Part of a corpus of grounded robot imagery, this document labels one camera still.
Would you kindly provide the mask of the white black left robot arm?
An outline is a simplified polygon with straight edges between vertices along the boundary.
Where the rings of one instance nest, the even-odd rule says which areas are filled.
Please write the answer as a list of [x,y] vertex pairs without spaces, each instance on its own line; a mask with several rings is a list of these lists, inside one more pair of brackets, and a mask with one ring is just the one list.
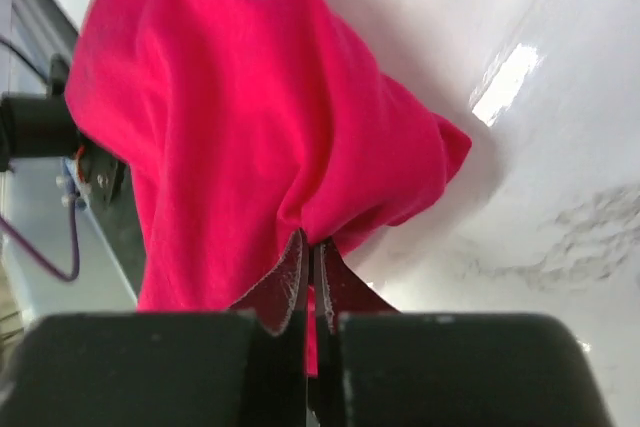
[[43,94],[5,93],[1,97],[1,171],[17,159],[65,157],[72,161],[81,185],[101,206],[121,193],[126,165],[81,132],[64,97],[69,65],[51,58]]

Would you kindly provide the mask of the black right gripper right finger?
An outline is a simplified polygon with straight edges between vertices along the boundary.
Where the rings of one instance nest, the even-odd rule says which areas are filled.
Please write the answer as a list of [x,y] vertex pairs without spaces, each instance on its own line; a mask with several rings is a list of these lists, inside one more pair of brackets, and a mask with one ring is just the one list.
[[322,426],[391,426],[398,312],[327,240],[313,247],[317,373],[313,412]]

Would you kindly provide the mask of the magenta t shirt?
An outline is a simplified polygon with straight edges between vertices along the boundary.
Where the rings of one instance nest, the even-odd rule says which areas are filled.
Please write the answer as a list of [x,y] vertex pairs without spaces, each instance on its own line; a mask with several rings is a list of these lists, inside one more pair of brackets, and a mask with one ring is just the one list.
[[131,170],[148,312],[230,307],[297,230],[352,251],[472,146],[324,0],[92,0],[65,99]]

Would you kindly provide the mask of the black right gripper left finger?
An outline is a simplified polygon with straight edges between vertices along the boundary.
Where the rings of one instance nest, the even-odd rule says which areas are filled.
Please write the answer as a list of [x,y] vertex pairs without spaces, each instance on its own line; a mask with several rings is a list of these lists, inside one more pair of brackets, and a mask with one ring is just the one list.
[[277,264],[232,305],[256,317],[240,426],[306,424],[306,237],[294,232]]

